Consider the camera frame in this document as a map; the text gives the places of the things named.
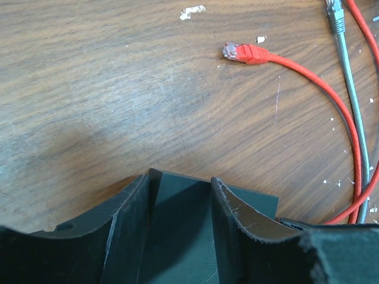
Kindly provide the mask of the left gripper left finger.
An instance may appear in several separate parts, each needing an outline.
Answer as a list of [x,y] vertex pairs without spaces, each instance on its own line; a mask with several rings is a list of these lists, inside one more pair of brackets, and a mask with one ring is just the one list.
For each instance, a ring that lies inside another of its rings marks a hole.
[[1,227],[1,283],[137,283],[149,225],[149,177],[59,224]]

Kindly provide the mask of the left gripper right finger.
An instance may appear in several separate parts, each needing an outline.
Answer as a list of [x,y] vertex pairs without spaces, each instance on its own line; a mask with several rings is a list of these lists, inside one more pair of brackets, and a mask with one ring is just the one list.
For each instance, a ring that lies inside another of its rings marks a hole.
[[378,225],[274,221],[211,180],[221,283],[377,283]]

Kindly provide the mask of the black network switch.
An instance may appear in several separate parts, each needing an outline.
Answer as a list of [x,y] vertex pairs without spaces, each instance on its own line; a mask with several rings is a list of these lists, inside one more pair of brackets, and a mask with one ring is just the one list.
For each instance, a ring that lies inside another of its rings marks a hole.
[[139,283],[219,283],[209,180],[149,170],[155,204]]

